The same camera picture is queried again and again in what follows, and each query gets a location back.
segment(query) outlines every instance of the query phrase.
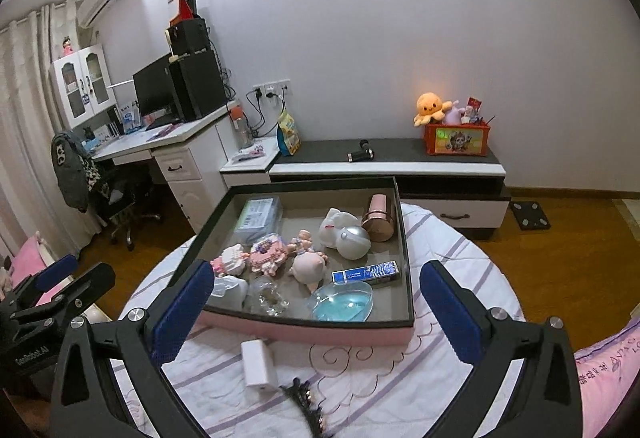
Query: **turquoise dish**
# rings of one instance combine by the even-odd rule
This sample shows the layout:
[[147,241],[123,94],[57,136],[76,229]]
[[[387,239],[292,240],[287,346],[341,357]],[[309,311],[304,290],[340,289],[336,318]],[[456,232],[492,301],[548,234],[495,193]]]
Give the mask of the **turquoise dish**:
[[316,290],[306,305],[316,321],[362,323],[373,308],[373,291],[364,281],[329,283]]

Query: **white power adapter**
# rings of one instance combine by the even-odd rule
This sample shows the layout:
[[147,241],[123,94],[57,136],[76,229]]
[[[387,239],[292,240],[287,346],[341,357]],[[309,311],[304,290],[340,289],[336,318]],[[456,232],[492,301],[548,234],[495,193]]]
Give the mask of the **white power adapter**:
[[278,376],[273,366],[271,352],[260,339],[245,341],[240,344],[242,350],[242,367],[244,383],[247,388],[260,391],[278,389]]

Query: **white tablecloth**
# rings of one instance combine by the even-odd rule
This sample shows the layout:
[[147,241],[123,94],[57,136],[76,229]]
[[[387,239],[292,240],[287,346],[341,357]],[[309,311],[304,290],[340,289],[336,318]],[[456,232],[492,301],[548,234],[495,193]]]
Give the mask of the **white tablecloth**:
[[[460,285],[487,307],[501,306],[524,320],[507,279],[471,241],[430,211],[402,205],[412,285],[414,337],[406,347],[354,348],[268,341],[280,384],[295,376],[311,379],[316,402],[323,401],[328,431],[343,438],[421,438],[438,419],[471,367],[456,357],[419,290],[422,264],[439,259]],[[184,256],[187,241],[145,278],[120,317],[148,307]],[[276,392],[257,398],[244,388],[240,343],[251,336],[196,324],[178,357],[162,367],[182,401],[216,438],[310,436],[300,410]],[[145,433],[158,436],[146,418],[127,372],[114,361],[127,405]],[[513,390],[521,361],[511,365],[494,404],[476,436],[495,427]]]

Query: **computer monitor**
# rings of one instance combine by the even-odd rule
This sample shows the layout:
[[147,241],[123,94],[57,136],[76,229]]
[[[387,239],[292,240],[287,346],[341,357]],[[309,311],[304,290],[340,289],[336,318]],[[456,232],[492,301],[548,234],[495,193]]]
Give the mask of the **computer monitor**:
[[174,83],[169,73],[170,55],[165,54],[133,74],[141,117],[160,108],[172,107],[173,109]]

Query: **pink pillow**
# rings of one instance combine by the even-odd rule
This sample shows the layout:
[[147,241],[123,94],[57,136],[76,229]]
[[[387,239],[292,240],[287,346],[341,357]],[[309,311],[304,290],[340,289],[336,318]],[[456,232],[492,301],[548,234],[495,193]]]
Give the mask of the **pink pillow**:
[[640,370],[640,319],[576,352],[582,395],[582,438],[594,438],[612,417]]
[[[14,288],[28,275],[34,275],[46,268],[44,261],[42,261],[42,256],[40,256],[39,244],[38,235],[32,236],[24,242],[20,252],[12,260],[11,268],[14,272],[11,277]],[[51,290],[42,294],[37,304],[48,303],[60,290],[62,290],[62,285],[55,285]]]

